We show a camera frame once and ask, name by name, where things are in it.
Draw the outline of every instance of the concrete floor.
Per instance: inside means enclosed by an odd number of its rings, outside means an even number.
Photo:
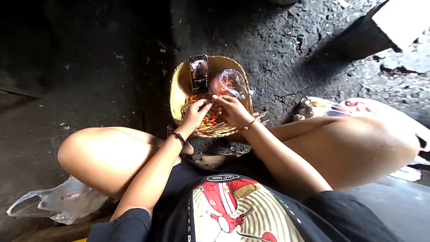
[[[48,0],[25,9],[20,3],[0,7],[0,89],[36,97],[0,96],[0,210],[30,190],[67,179],[56,152],[77,130],[125,126],[164,138],[172,122],[170,77],[192,55],[238,60],[255,91],[255,110],[270,112],[270,126],[286,122],[305,95],[335,101],[371,97],[430,124],[430,68],[424,54],[429,31],[404,54],[378,54],[385,57],[379,62],[316,54],[380,2],[357,0],[348,9],[328,0],[281,7],[256,0],[161,0],[152,9],[133,0]],[[418,73],[381,72],[381,64],[394,69],[402,61]],[[200,139],[192,143],[196,151],[226,145]],[[428,187],[386,178],[350,192],[404,240],[425,241]],[[54,224],[0,213],[0,241]]]

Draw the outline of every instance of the phone screen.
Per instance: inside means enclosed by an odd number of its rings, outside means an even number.
[[[190,57],[191,82],[193,93],[209,92],[208,87],[208,56]]]

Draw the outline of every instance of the red cartoon figure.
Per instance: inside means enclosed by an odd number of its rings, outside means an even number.
[[[254,212],[254,208],[250,208],[243,214],[238,215],[237,200],[242,197],[246,197],[260,189],[255,184],[257,181],[249,179],[237,179],[227,182],[205,182],[199,186],[200,190],[204,193],[211,207],[221,214],[210,214],[211,218],[216,220],[221,228],[221,231],[231,233],[236,227],[244,224],[244,219]],[[266,232],[264,238],[259,238],[251,235],[245,235],[237,232],[239,235],[249,237],[253,239],[260,239],[262,241],[276,242],[274,236],[270,237],[271,240],[267,240],[267,236],[271,234]]]

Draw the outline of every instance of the hand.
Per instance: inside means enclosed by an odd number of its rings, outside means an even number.
[[[180,131],[185,132],[185,133],[182,133],[181,135],[182,136],[186,135],[187,137],[191,135],[191,133],[200,126],[200,123],[202,122],[206,113],[211,109],[211,107],[212,107],[212,103],[210,103],[206,99],[200,99],[195,103],[191,104],[187,108],[184,121],[178,127]]]
[[[218,110],[218,115],[222,115],[227,122],[241,129],[245,126],[248,126],[253,120],[254,117],[248,113],[242,103],[239,100],[232,96],[217,96],[213,95],[212,99],[216,104],[219,104],[220,107]]]

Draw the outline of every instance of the black t-shirt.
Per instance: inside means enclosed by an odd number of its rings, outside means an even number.
[[[148,212],[134,208],[93,225],[88,242],[401,241],[346,193],[320,192],[301,204],[242,175],[191,180],[181,195],[165,197],[154,209],[152,227]]]

